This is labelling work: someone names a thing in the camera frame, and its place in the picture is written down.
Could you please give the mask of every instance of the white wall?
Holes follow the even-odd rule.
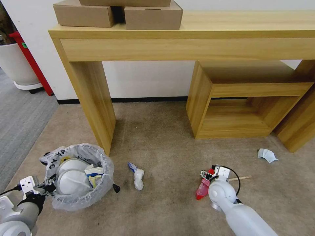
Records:
[[[60,0],[2,0],[57,99],[76,99],[47,32]],[[184,10],[315,10],[315,0],[177,0]],[[193,62],[104,62],[113,98],[187,96]]]

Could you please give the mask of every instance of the crumpled paper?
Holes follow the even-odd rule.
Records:
[[[258,158],[264,158],[268,163],[271,163],[273,161],[278,161],[275,154],[268,149],[264,149],[264,148],[259,149],[257,155],[258,155]]]

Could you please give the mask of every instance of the brown cardboard box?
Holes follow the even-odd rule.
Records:
[[[168,7],[170,0],[80,0],[86,6]]]
[[[182,15],[173,0],[169,7],[125,7],[127,30],[178,30]]]
[[[112,27],[111,7],[82,6],[79,0],[65,0],[53,5],[62,26]]]

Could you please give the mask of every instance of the clear plastic bag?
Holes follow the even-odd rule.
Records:
[[[80,194],[62,195],[56,191],[51,194],[52,204],[55,209],[66,211],[76,211],[91,206],[99,201],[113,186],[114,164],[105,154],[104,150],[93,144],[83,143],[60,147],[40,158],[40,162],[46,166],[45,182],[52,179],[60,165],[60,161],[67,158],[79,158],[88,164],[102,167],[104,174],[98,185],[86,195]]]

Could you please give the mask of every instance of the red plastic object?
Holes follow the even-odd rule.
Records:
[[[209,174],[214,175],[214,170],[210,169],[208,170]],[[196,199],[200,200],[204,196],[208,194],[208,188],[210,186],[210,180],[202,179],[201,184],[199,185],[199,188],[196,190]]]
[[[18,31],[15,31],[12,34],[9,34],[9,36],[14,38],[15,41],[17,42],[17,44],[19,45],[22,53],[26,57],[26,59],[29,62],[30,66],[32,67],[32,69],[33,69],[34,73],[36,74],[38,80],[43,85],[43,87],[44,87],[46,93],[48,94],[48,96],[53,95],[53,91],[52,91],[51,87],[49,86],[46,78],[44,77],[42,71],[40,70],[39,66],[37,65],[34,57],[31,54],[31,52],[29,51],[29,49],[27,48],[26,44],[24,43],[24,40],[22,39],[20,33]]]

